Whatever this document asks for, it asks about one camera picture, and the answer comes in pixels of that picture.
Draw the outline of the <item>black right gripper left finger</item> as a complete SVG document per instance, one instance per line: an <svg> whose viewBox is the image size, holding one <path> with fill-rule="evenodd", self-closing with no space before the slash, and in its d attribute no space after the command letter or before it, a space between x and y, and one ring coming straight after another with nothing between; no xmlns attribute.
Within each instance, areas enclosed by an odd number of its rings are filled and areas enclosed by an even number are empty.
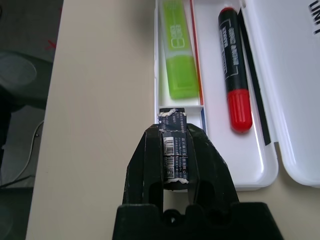
<svg viewBox="0 0 320 240"><path fill-rule="evenodd" d="M163 139L158 124L147 128L126 168L122 204L164 211Z"/></svg>

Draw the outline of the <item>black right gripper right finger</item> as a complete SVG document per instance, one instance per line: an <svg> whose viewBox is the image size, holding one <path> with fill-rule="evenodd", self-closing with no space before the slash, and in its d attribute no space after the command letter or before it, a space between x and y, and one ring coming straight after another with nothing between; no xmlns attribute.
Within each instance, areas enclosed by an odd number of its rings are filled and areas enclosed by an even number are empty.
<svg viewBox="0 0 320 240"><path fill-rule="evenodd" d="M226 218L239 198L228 165L203 129L187 124L188 200L206 215Z"/></svg>

